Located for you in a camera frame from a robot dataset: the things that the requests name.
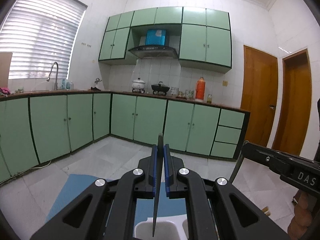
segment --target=countertop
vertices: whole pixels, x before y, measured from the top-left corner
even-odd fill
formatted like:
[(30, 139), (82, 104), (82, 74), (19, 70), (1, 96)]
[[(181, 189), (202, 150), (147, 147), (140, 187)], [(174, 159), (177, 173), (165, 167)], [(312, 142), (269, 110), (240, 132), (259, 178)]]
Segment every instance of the countertop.
[(186, 103), (193, 103), (198, 105), (204, 105), (204, 106), (213, 106), (213, 107), (219, 107), (223, 109), (228, 110), (235, 110), (238, 112), (243, 113), (249, 113), (249, 111), (232, 107), (232, 106), (225, 106), (221, 104), (208, 104), (205, 102), (197, 102), (194, 99), (185, 99), (185, 98), (176, 98), (176, 97), (169, 97), (169, 96), (159, 96), (159, 95), (153, 95), (153, 94), (141, 94), (141, 93), (133, 93), (133, 92), (120, 92), (120, 91), (111, 91), (111, 90), (102, 90), (102, 91), (94, 91), (94, 90), (52, 90), (52, 91), (25, 91), (23, 93), (15, 93), (5, 96), (0, 96), (0, 101), (6, 101), (10, 99), (18, 99), (18, 98), (28, 98), (28, 97), (41, 97), (41, 96), (55, 96), (55, 95), (72, 95), (72, 94), (90, 94), (90, 93), (114, 93), (114, 94), (122, 94), (122, 95), (130, 95), (130, 96), (142, 96), (142, 97), (151, 97), (151, 98), (162, 98), (162, 99), (168, 99), (173, 101), (180, 101), (180, 102), (186, 102)]

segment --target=white tile wall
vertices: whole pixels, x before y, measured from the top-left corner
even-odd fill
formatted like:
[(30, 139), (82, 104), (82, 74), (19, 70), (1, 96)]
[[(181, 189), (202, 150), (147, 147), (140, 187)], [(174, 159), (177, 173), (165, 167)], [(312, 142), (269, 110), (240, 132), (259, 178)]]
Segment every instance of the white tile wall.
[(127, 0), (79, 0), (88, 6), (80, 26), (70, 65), (69, 79), (76, 89), (89, 89), (96, 78), (108, 88), (109, 67), (99, 64), (99, 53), (109, 16), (122, 13)]
[[(205, 97), (212, 94), (214, 103), (222, 103), (240, 107), (243, 86), (244, 54), (243, 45), (255, 47), (262, 51), (279, 56), (276, 32), (268, 11), (244, 0), (128, 0), (125, 12), (163, 6), (194, 6), (212, 8), (230, 13), (232, 32), (232, 70), (227, 74), (181, 68), (178, 60), (138, 60), (131, 81), (138, 78), (144, 80), (148, 92), (152, 92), (151, 84), (163, 81), (164, 84), (178, 86), (180, 91), (195, 89), (196, 81), (204, 76), (206, 81)], [(179, 37), (170, 37), (169, 45), (179, 49)], [(112, 66), (110, 73), (121, 76), (121, 67)], [(110, 74), (109, 89), (122, 90), (128, 85), (119, 86), (112, 83), (114, 76)]]
[(303, 0), (276, 0), (269, 14), (274, 24), (278, 47), (287, 52), (279, 49), (277, 108), (268, 147), (272, 146), (280, 117), (283, 84), (282, 59), (307, 48), (311, 66), (312, 102), (308, 131), (300, 155), (313, 159), (320, 139), (316, 104), (320, 98), (320, 27)]

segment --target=window blind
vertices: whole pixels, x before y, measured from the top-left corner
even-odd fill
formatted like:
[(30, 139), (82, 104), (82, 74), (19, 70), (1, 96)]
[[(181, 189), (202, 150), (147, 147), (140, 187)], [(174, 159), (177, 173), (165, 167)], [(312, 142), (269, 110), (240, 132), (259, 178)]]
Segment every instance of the window blind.
[(0, 31), (0, 52), (13, 53), (9, 79), (46, 78), (54, 61), (67, 78), (85, 10), (75, 0), (17, 0)]

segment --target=pot lid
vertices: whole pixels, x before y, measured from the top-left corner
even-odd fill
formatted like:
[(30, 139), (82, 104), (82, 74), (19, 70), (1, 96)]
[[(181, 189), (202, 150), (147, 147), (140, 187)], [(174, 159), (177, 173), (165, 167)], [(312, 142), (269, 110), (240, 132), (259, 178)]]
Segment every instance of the pot lid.
[(145, 84), (145, 82), (143, 80), (141, 80), (140, 78), (133, 80), (133, 83), (141, 83), (141, 84)]

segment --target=bottle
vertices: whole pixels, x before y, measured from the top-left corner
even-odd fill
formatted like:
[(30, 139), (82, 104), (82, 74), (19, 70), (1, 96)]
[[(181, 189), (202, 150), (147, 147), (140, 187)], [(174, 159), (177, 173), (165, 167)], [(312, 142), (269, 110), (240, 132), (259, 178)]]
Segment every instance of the bottle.
[(197, 81), (197, 84), (196, 84), (196, 99), (195, 99), (195, 101), (203, 102), (204, 90), (205, 90), (205, 81), (204, 81), (203, 77), (200, 77), (200, 79)]
[(212, 103), (212, 95), (211, 94), (209, 94), (208, 97), (207, 97), (207, 103), (208, 104)]

